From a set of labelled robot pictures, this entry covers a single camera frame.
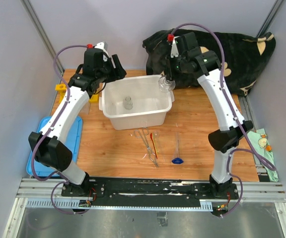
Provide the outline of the clear acrylic tube rack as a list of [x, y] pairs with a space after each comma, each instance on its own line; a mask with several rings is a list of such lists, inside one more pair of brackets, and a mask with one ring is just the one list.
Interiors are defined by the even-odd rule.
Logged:
[[81, 109], [81, 113], [88, 115], [90, 111], [90, 103], [87, 102]]

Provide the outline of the graduated cylinder blue base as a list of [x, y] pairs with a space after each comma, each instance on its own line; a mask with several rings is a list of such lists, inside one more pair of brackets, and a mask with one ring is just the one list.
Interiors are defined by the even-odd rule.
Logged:
[[175, 141], [176, 141], [176, 147], [171, 162], [173, 164], [180, 165], [184, 163], [184, 161], [180, 156], [180, 137], [178, 132], [176, 133]]

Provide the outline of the white plastic bin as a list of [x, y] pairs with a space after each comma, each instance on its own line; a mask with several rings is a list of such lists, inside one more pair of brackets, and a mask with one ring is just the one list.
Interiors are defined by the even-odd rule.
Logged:
[[[172, 91], [163, 93], [158, 86], [160, 75], [127, 77], [108, 83], [99, 98], [99, 109], [116, 130], [162, 125], [175, 101]], [[133, 108], [126, 110], [123, 101], [131, 97]]]

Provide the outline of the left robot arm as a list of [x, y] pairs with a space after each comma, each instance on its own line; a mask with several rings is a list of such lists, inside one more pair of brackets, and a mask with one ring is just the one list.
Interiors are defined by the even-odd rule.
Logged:
[[67, 186], [78, 196], [89, 195], [90, 178], [73, 161], [73, 153], [65, 145], [68, 132], [84, 105], [93, 95], [103, 90], [101, 84], [107, 85], [126, 76], [118, 56], [109, 56], [104, 42], [94, 46], [88, 44], [84, 48], [83, 63], [78, 66], [69, 82], [65, 83], [65, 96], [55, 113], [40, 132], [32, 132], [28, 137], [34, 177], [42, 180], [34, 167], [34, 163], [38, 162], [52, 168], [65, 179]]

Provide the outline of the metal crucible tongs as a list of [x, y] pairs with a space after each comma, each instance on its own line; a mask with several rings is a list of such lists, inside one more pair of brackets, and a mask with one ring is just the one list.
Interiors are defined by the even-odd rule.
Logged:
[[149, 130], [147, 127], [142, 127], [141, 129], [134, 130], [134, 135], [136, 138], [140, 138], [147, 150], [148, 158], [153, 162], [153, 164], [158, 167], [158, 162], [156, 160], [156, 154], [153, 149], [150, 147], [148, 142]]

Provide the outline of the red yellow green spatula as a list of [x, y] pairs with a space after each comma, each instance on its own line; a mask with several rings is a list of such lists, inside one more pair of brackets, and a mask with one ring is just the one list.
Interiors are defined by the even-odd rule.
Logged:
[[157, 152], [157, 148], [156, 148], [156, 144], [155, 144], [155, 138], [154, 138], [153, 133], [150, 133], [150, 139], [151, 139], [152, 144], [153, 144], [153, 149], [154, 149], [155, 157], [158, 159], [158, 152]]

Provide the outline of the black floral blanket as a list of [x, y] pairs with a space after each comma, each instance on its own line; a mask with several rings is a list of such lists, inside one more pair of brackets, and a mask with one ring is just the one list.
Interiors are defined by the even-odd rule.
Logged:
[[[166, 73], [166, 56], [171, 47], [167, 42], [170, 30], [161, 30], [143, 40], [148, 58], [148, 75]], [[224, 78], [231, 94], [246, 96], [267, 66], [275, 48], [276, 40], [271, 32], [260, 37], [239, 33], [216, 32], [225, 56]]]

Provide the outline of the glass petri dish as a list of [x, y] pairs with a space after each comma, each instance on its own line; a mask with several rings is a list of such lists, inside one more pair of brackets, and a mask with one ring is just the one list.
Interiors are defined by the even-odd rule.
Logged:
[[172, 80], [167, 80], [164, 75], [162, 75], [158, 80], [158, 86], [161, 92], [167, 93], [175, 89], [176, 83]]

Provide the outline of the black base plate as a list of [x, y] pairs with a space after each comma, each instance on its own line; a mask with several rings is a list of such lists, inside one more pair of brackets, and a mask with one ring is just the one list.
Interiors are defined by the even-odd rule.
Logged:
[[196, 209], [201, 199], [232, 198], [230, 190], [217, 192], [208, 182], [91, 177], [83, 185], [65, 184], [63, 197], [86, 197], [92, 205], [113, 208]]

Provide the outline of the small glass beaker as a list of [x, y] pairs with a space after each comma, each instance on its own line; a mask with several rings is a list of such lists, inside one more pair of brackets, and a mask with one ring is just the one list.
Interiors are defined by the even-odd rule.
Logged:
[[131, 110], [133, 108], [133, 102], [131, 97], [126, 97], [123, 101], [123, 106], [126, 110]]

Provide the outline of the yellow test tube rack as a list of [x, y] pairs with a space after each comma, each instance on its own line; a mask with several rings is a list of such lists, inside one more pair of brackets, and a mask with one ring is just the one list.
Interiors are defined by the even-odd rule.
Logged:
[[[59, 93], [59, 103], [63, 100], [65, 93], [66, 93], [66, 85], [65, 84], [57, 84], [55, 86], [55, 90]], [[99, 95], [92, 95], [89, 99], [90, 103], [98, 103], [99, 102]]]

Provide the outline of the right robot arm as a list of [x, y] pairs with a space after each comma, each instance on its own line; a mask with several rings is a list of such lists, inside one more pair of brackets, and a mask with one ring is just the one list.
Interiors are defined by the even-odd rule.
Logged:
[[202, 53], [193, 32], [175, 37], [167, 36], [171, 46], [166, 57], [165, 81], [170, 84], [175, 75], [192, 75], [204, 89], [214, 109], [219, 129], [210, 133], [208, 139], [214, 149], [214, 169], [210, 175], [209, 192], [221, 198], [231, 189], [230, 162], [240, 139], [253, 128], [236, 108], [225, 82], [220, 60], [215, 52]]

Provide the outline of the green printed cloth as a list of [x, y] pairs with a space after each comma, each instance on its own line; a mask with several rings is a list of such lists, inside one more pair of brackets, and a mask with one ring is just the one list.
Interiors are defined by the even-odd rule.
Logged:
[[272, 165], [275, 165], [272, 147], [268, 142], [268, 136], [265, 130], [262, 128], [249, 131], [247, 135], [256, 152]]

